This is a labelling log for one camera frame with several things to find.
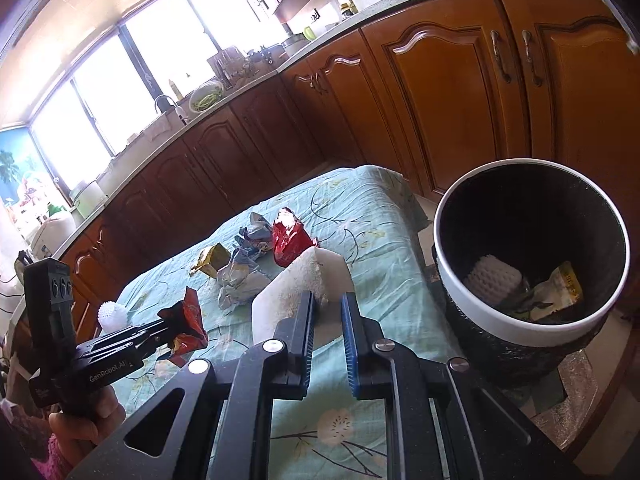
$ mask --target seasoning jar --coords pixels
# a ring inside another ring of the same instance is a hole
[[[340,13],[342,14],[342,20],[346,20],[349,16],[353,16],[353,12],[349,8],[349,4],[340,5]]]

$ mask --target red wrapper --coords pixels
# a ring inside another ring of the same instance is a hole
[[[278,211],[273,223],[273,259],[281,267],[289,264],[314,243],[305,231],[302,222],[288,207]]]
[[[162,309],[158,316],[183,325],[183,333],[178,334],[169,346],[171,353],[168,359],[174,365],[182,368],[189,362],[189,356],[186,354],[206,348],[209,344],[207,333],[202,327],[202,313],[196,290],[187,287],[184,300]]]

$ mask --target light blue floral tablecloth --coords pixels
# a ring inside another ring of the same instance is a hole
[[[351,269],[363,316],[379,320],[385,336],[420,357],[444,362],[459,354],[441,310],[424,277],[417,232],[431,219],[414,199],[401,175],[376,166],[340,169],[265,200],[222,224],[193,246],[126,286],[118,302],[129,322],[156,318],[156,312],[196,288],[209,347],[195,356],[228,360],[252,345],[250,305],[221,311],[215,280],[188,270],[202,247],[221,242],[232,248],[251,211],[273,222],[289,207],[320,246],[342,254]],[[270,254],[258,260],[270,277],[281,269]],[[156,362],[118,381],[114,387],[127,413],[140,407],[177,369]],[[311,382],[303,401],[276,400],[271,429],[270,478],[386,478],[385,414],[382,401],[356,401],[347,382],[342,338],[316,349]]]

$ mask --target human hand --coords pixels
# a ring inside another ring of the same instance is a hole
[[[89,453],[88,446],[82,441],[88,440],[95,445],[100,444],[125,419],[124,408],[118,402],[112,386],[96,392],[93,404],[99,417],[97,422],[66,413],[49,415],[49,425],[56,435],[60,454],[73,467]]]

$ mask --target ceiling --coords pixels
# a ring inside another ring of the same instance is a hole
[[[34,108],[87,48],[146,0],[50,0],[0,64],[0,128]]]

